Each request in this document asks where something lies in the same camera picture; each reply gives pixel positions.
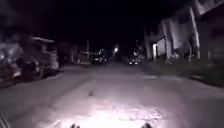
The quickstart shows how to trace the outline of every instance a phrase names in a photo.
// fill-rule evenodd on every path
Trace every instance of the utility pole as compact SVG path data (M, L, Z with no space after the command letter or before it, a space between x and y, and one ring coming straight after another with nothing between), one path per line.
M197 59L200 59L199 32L198 32L198 29L197 29L197 23L196 23L196 20L195 20L195 14L193 12L193 8L192 7L190 8L190 15L191 15L191 22L192 22L193 31L194 31L194 37L193 38L194 38L194 42L195 42L195 45L196 45L196 56L197 56Z
M89 40L87 40L86 52L87 52L87 59L89 60Z
M171 34L169 27L170 19L165 19L162 21L163 33L165 36L165 48L166 48L166 63L170 63L170 58L172 55L172 42L171 42Z
M150 46L149 46L149 39L148 39L148 36L147 36L147 30L146 30L146 27L144 27L144 38L145 38L145 48L146 48L146 57L147 57L147 60L151 59L151 49L150 49Z

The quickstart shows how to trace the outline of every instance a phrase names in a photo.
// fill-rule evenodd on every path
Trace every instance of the asphalt road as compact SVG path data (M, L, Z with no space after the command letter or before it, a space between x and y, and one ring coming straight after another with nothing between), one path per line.
M45 80L0 90L13 128L223 128L224 91L138 66L68 67Z

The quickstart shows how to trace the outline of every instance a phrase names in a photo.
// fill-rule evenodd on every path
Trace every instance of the road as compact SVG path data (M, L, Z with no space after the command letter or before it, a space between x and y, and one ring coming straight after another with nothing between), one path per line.
M139 66L68 67L63 73L0 90L13 128L223 128L224 91Z

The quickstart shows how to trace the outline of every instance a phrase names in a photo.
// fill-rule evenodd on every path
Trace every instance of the light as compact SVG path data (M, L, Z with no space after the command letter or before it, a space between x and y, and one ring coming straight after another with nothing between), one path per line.
M141 128L145 123L143 120L130 120L125 113L98 111L93 115L93 117L76 120L76 124L81 128Z
M156 58L156 54L157 54L157 46L158 46L158 44L153 44L153 56L154 56L154 58Z
M138 54L137 52L134 52L134 56L137 56L137 54Z
M67 120L63 120L61 122L61 127L62 128L70 128L73 124L74 124L74 120L67 119Z
M0 54L0 60L3 60L5 58L4 54Z
M115 49L114 49L114 53L117 53L118 52L118 47L116 47Z

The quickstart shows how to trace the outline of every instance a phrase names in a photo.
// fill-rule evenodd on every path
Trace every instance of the wall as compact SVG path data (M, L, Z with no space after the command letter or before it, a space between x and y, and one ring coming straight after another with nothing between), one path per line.
M157 54L160 56L160 55L163 55L165 53L166 53L165 40L161 39L157 43Z
M176 15L170 18L170 28L173 48L178 49L183 47L193 34L189 8L180 10Z
M199 21L201 59L224 63L224 16Z

